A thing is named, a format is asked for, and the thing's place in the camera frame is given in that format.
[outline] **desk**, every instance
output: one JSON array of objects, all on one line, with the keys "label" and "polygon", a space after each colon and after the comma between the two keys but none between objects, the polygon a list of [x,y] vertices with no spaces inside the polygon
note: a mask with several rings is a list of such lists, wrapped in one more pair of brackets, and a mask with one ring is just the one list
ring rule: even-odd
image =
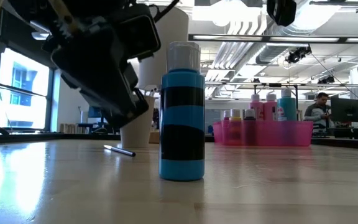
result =
[{"label": "desk", "polygon": [[0,224],[355,224],[358,150],[206,144],[196,182],[158,177],[158,144],[127,157],[114,141],[0,145]]},{"label": "desk", "polygon": [[358,139],[358,128],[328,128],[328,131],[338,132],[349,132],[349,137],[353,139]]}]

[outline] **blue bottle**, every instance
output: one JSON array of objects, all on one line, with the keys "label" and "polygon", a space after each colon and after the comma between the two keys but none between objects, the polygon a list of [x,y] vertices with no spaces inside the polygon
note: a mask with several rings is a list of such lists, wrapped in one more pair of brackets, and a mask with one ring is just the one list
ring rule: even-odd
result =
[{"label": "blue bottle", "polygon": [[291,90],[281,90],[281,98],[277,100],[277,117],[279,121],[296,121],[296,100],[291,98]]},{"label": "blue bottle", "polygon": [[204,176],[204,89],[200,47],[173,42],[160,100],[160,177],[190,181]]}]

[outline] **ceiling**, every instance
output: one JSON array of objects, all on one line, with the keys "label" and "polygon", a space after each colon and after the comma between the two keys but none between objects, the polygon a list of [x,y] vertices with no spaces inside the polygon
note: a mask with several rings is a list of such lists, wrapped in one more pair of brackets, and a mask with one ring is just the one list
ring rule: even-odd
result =
[{"label": "ceiling", "polygon": [[[225,0],[215,0],[215,1],[202,1],[202,0],[181,0],[178,4],[178,8],[185,11],[190,17],[189,23],[189,34],[227,34],[230,32],[230,25],[222,26],[222,21],[227,19],[230,15],[230,11],[227,13],[217,13],[219,11],[210,11],[209,13],[200,14],[200,11],[207,11],[212,9],[212,7],[219,5],[218,9],[222,9],[224,6]],[[147,4],[156,4],[156,5],[168,5],[170,0],[138,0],[137,2],[144,2]],[[304,7],[308,7],[308,4],[300,7],[302,3],[307,2],[308,0],[296,0],[300,9],[298,12],[304,9]],[[312,13],[305,23],[313,22],[320,16],[323,17],[324,10],[326,10],[327,6],[320,6],[319,8],[314,8],[314,11],[308,12]],[[13,13],[9,3],[5,1],[4,8],[9,12]],[[250,25],[255,22],[260,22],[262,20],[255,20],[255,8],[248,8],[249,13],[240,13],[240,15],[244,16],[244,20],[250,21]],[[270,20],[270,18],[266,15],[265,8],[257,8],[262,12],[262,17],[266,18],[267,30],[262,30],[262,32],[266,33],[275,27],[275,24]],[[323,22],[321,26],[318,26],[313,32],[309,35],[318,35],[318,36],[350,36],[356,35],[358,36],[358,14],[356,14],[357,7],[342,7],[337,8],[332,16],[328,16],[328,20]],[[208,70],[208,65],[211,65],[219,52],[219,49],[222,46],[221,42],[198,42],[201,47],[201,63],[206,65],[205,68],[202,69],[202,74],[206,75]],[[318,61],[311,55],[307,56],[303,60],[301,60],[298,64],[288,66],[286,62],[284,62],[284,58],[288,55],[288,50],[280,54],[279,57],[274,58],[273,61],[268,66],[261,67],[262,69],[255,73],[241,73],[241,68],[243,64],[245,65],[247,57],[251,57],[254,54],[253,47],[256,44],[250,47],[250,49],[242,55],[239,55],[240,62],[236,64],[233,68],[233,71],[226,72],[227,75],[225,77],[228,80],[232,80],[234,75],[237,74],[236,82],[249,82],[253,79],[253,76],[256,76],[260,79],[261,82],[287,82],[290,79],[291,82],[317,82],[317,79],[311,80],[311,77],[319,75],[326,71],[324,67],[327,69],[333,68],[334,74],[338,79],[342,82],[347,82],[349,77],[349,69],[357,65],[358,62],[358,45],[349,45],[349,44],[312,44],[311,49],[313,51],[313,55],[316,56]],[[233,54],[228,54],[228,58],[233,57]]]}]

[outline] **pink bottle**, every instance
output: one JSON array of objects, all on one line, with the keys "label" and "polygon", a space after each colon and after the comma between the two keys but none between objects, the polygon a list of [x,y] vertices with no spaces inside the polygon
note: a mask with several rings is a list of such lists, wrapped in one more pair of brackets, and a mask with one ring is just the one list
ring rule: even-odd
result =
[{"label": "pink bottle", "polygon": [[249,109],[255,110],[256,120],[264,119],[264,104],[259,101],[259,95],[254,94],[251,96],[251,103],[249,104]]},{"label": "pink bottle", "polygon": [[277,102],[275,94],[266,95],[267,102],[264,103],[264,119],[265,121],[277,120]]}]

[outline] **bottle cap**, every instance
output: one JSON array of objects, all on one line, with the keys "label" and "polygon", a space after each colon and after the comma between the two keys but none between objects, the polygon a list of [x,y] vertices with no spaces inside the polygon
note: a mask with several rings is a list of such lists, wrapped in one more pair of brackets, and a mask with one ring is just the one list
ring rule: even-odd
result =
[{"label": "bottle cap", "polygon": [[251,95],[251,101],[259,101],[259,100],[260,98],[258,94]]},{"label": "bottle cap", "polygon": [[172,42],[167,51],[167,70],[190,69],[200,71],[201,48],[193,42]]},{"label": "bottle cap", "polygon": [[255,110],[246,109],[246,112],[244,113],[244,118],[255,118]]},{"label": "bottle cap", "polygon": [[283,89],[281,90],[281,97],[291,97],[291,90],[290,89]]},{"label": "bottle cap", "polygon": [[241,110],[239,109],[231,109],[230,115],[232,118],[240,118],[241,117]]},{"label": "bottle cap", "polygon": [[276,100],[276,94],[268,94],[266,95],[267,101],[275,101]]},{"label": "bottle cap", "polygon": [[224,118],[230,118],[230,111],[229,110],[224,110],[223,111],[223,117]]}]

